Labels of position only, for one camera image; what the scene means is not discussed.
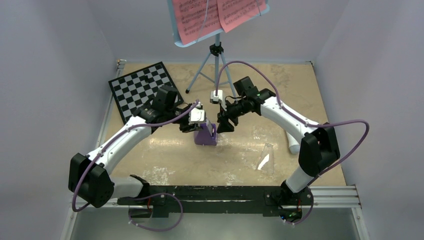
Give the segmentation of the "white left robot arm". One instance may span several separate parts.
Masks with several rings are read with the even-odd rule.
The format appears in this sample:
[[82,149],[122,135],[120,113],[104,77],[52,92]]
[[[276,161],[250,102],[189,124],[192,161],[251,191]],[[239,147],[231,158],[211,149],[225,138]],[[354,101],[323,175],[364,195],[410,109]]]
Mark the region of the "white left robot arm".
[[87,154],[77,153],[70,160],[68,189],[73,192],[71,207],[80,212],[77,198],[86,206],[100,208],[110,199],[127,198],[138,205],[149,199],[149,183],[137,175],[111,178],[118,163],[141,141],[158,128],[178,124],[183,133],[197,131],[206,121],[200,100],[179,108],[175,103],[177,89],[164,85],[156,96],[132,112],[124,126],[105,143]]

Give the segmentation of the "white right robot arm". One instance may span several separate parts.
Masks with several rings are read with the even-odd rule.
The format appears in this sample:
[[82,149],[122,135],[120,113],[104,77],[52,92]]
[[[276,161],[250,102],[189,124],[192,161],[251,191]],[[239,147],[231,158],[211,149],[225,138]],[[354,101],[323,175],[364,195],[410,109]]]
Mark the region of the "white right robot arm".
[[256,113],[289,133],[299,144],[298,168],[286,179],[280,196],[288,204],[300,198],[301,192],[323,170],[341,156],[334,127],[309,123],[307,118],[279,103],[277,95],[265,88],[258,90],[249,77],[234,83],[238,97],[233,103],[227,101],[223,91],[213,90],[210,101],[219,104],[217,133],[233,132],[238,118],[247,113]]

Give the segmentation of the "purple metronome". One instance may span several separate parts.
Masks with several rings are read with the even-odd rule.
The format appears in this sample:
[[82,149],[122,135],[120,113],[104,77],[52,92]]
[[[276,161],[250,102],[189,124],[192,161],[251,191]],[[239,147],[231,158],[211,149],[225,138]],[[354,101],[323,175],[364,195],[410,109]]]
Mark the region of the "purple metronome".
[[217,145],[217,127],[215,123],[202,123],[201,129],[194,132],[194,143],[199,146]]

